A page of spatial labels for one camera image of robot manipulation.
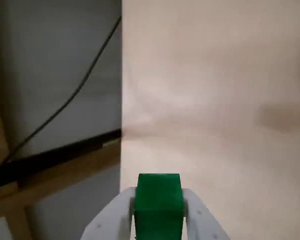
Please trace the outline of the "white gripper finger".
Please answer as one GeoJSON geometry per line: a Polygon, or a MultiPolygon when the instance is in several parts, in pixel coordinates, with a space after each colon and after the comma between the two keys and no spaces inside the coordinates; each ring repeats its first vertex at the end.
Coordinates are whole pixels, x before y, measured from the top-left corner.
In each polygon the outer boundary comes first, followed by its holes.
{"type": "Polygon", "coordinates": [[[120,192],[86,226],[83,240],[129,240],[131,238],[136,188],[120,192]]]}
{"type": "Polygon", "coordinates": [[[225,230],[195,192],[183,188],[182,195],[188,240],[230,240],[225,230]]]}

